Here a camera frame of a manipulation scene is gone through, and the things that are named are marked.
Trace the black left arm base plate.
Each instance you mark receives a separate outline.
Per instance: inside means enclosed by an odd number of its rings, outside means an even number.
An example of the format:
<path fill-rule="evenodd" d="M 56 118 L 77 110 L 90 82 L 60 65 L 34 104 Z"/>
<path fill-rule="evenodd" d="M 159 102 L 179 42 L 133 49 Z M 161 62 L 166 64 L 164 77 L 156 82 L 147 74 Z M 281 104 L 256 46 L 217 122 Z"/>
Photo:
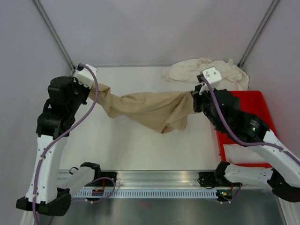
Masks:
<path fill-rule="evenodd" d="M 112 187 L 113 183 L 111 180 L 116 182 L 117 174 L 117 172 L 113 171 L 101 172 L 101 174 L 95 178 L 97 181 L 93 182 L 92 185 L 95 187 Z"/>

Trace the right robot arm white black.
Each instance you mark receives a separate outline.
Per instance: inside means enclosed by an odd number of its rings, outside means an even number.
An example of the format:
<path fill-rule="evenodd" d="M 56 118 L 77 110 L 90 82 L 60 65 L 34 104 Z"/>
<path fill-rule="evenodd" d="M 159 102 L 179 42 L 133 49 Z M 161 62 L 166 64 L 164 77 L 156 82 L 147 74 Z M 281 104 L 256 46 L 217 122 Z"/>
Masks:
<path fill-rule="evenodd" d="M 300 201 L 300 160 L 277 138 L 259 116 L 242 110 L 240 98 L 227 90 L 192 91 L 194 112 L 203 113 L 213 127 L 242 147 L 262 157 L 270 168 L 220 162 L 214 171 L 219 185 L 251 184 L 270 189 L 288 202 Z"/>

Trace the beige t shirt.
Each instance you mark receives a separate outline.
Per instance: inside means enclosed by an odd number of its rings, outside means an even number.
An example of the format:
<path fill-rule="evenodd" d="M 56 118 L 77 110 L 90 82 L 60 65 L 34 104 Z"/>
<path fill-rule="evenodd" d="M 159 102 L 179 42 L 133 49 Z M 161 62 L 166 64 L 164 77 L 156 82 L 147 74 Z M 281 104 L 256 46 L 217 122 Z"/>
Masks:
<path fill-rule="evenodd" d="M 115 119 L 126 116 L 161 134 L 187 127 L 188 116 L 195 114 L 190 91 L 139 92 L 116 96 L 109 86 L 93 86 L 89 98 L 102 106 L 107 116 Z"/>

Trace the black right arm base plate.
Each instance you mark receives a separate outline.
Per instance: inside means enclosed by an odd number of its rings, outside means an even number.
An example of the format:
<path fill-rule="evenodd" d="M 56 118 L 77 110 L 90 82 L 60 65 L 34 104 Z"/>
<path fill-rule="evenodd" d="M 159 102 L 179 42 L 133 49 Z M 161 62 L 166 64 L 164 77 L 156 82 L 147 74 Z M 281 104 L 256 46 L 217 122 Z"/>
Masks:
<path fill-rule="evenodd" d="M 197 182 L 201 187 L 206 189 L 213 189 L 218 187 L 239 187 L 240 183 L 232 183 L 227 180 L 223 175 L 215 176 L 214 172 L 199 172 Z"/>

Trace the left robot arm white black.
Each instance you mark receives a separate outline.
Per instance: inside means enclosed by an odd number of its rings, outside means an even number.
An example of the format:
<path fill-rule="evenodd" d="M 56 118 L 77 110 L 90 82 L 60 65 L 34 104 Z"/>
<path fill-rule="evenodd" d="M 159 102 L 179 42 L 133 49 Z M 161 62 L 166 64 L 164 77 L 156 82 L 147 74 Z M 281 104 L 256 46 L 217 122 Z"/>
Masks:
<path fill-rule="evenodd" d="M 75 174 L 57 183 L 62 152 L 71 130 L 83 120 L 75 120 L 81 105 L 87 103 L 95 79 L 76 75 L 60 76 L 48 86 L 49 98 L 37 119 L 37 157 L 34 174 L 26 195 L 16 201 L 16 208 L 47 216 L 63 216 L 75 194 L 90 183 L 102 181 L 98 164 L 85 162 Z"/>

